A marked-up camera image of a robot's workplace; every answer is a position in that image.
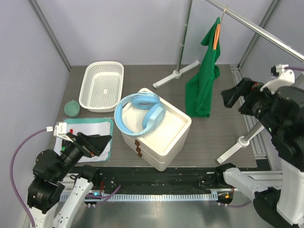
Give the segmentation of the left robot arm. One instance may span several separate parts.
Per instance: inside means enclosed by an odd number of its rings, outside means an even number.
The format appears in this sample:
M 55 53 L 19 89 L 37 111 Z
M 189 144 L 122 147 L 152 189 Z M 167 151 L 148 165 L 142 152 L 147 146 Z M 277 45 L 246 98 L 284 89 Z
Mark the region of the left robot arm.
M 65 189 L 62 181 L 82 157 L 92 158 L 103 153 L 111 135 L 76 135 L 66 133 L 61 137 L 66 147 L 58 155 L 45 150 L 36 158 L 33 168 L 34 180 L 28 188 L 27 205 L 36 228 L 69 228 L 89 190 L 101 184 L 98 168 L 84 165 L 75 178 L 73 190 L 62 209 L 56 214 L 60 196 Z

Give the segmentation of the green t shirt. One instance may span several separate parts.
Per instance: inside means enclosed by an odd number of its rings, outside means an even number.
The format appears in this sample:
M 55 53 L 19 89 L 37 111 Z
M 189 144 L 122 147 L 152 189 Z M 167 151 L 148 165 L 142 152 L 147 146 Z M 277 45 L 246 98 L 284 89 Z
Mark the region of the green t shirt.
M 214 81 L 220 76 L 220 69 L 216 61 L 221 54 L 220 44 L 214 48 L 214 38 L 217 25 L 220 24 L 218 17 L 203 40 L 202 46 L 208 49 L 200 65 L 199 72 L 186 83 L 185 87 L 185 107 L 186 114 L 190 117 L 209 118 Z

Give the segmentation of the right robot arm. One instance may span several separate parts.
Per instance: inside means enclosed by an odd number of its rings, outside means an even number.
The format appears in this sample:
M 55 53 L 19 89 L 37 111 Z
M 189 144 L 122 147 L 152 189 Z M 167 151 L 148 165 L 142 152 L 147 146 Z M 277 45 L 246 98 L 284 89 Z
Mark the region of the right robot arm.
M 237 188 L 252 202 L 257 214 L 276 228 L 297 228 L 304 223 L 304 92 L 293 85 L 271 91 L 268 85 L 243 78 L 221 92 L 231 108 L 240 98 L 239 112 L 254 116 L 271 135 L 282 167 L 281 188 L 259 184 L 234 164 L 216 168 L 214 181 Z

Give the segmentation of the orange clothes hanger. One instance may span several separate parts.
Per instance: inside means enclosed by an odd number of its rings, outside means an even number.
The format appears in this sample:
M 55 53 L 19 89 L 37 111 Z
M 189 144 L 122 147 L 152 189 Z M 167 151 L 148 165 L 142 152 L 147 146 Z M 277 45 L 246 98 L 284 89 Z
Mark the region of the orange clothes hanger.
M 218 41 L 219 41 L 219 36 L 220 36 L 220 30 L 221 30 L 221 23 L 223 21 L 223 17 L 226 13 L 228 9 L 228 6 L 226 6 L 224 8 L 224 11 L 223 11 L 223 14 L 222 14 L 222 17 L 220 19 L 220 23 L 216 26 L 216 30 L 215 30 L 215 36 L 214 36 L 214 40 L 213 40 L 213 50 L 216 50 L 217 49 L 217 45 L 218 45 Z

